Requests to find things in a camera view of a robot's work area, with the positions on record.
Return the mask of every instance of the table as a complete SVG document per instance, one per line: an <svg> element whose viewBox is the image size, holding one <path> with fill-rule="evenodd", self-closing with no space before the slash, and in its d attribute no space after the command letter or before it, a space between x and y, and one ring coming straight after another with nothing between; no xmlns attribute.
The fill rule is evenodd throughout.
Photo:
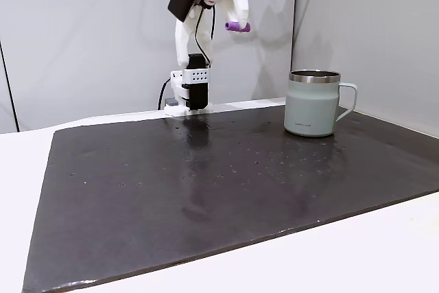
<svg viewBox="0 0 439 293"><path fill-rule="evenodd" d="M283 104L214 106L215 112ZM20 292L53 133L164 117L163 111L83 119L0 135L2 292ZM437 292L439 194L158 272L85 289L112 292Z"/></svg>

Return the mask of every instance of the insulated mug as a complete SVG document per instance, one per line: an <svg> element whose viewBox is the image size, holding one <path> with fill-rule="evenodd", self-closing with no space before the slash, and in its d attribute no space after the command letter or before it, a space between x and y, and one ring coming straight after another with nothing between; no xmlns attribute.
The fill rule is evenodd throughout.
<svg viewBox="0 0 439 293"><path fill-rule="evenodd" d="M325 137L334 133L335 123L351 113L357 104L358 88L340 82L338 72L292 71L285 100L285 129L304 137ZM340 87L355 90L353 106L337 117Z"/></svg>

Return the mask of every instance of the stainless steel rim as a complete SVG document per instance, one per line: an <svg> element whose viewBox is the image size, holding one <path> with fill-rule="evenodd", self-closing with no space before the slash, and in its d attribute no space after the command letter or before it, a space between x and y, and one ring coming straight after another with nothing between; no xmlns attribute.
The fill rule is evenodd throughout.
<svg viewBox="0 0 439 293"><path fill-rule="evenodd" d="M328 84L340 82L341 75L334 71L325 70L298 70L289 73L293 82L306 82L308 84Z"/></svg>

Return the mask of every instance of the purple cylinder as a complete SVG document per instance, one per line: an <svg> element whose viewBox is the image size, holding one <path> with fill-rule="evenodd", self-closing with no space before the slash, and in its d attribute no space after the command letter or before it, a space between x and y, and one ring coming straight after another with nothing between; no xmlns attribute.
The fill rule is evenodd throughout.
<svg viewBox="0 0 439 293"><path fill-rule="evenodd" d="M229 21L226 23L226 30L236 32L250 32L251 27L250 24L247 23L246 27L241 29L241 27L239 26L239 22Z"/></svg>

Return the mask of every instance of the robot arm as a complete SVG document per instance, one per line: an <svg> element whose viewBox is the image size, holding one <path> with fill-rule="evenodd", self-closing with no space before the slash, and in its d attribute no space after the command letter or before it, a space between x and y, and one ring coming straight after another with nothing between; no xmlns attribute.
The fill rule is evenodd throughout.
<svg viewBox="0 0 439 293"><path fill-rule="evenodd" d="M176 115L184 115L192 110L202 110L208 106L208 84L213 59L211 48L211 22L203 15L218 3L226 13L226 29L249 32L248 0L171 0L169 11L177 18L176 49L181 71L172 71L171 85L177 106ZM189 54L189 39L195 41L202 54Z"/></svg>

